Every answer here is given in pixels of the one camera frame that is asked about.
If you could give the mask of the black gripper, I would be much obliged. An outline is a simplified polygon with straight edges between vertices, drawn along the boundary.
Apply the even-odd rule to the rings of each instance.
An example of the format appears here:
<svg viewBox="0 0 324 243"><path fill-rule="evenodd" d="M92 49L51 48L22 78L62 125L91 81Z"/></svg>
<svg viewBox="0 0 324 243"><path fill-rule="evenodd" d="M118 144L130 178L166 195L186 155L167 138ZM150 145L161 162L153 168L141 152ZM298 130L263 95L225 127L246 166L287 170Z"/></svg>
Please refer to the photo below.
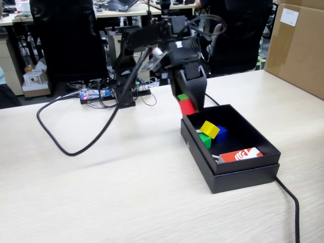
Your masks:
<svg viewBox="0 0 324 243"><path fill-rule="evenodd" d="M186 95L196 112L204 108L207 77L200 63L201 54L191 39L168 43L168 75L173 96Z"/></svg>

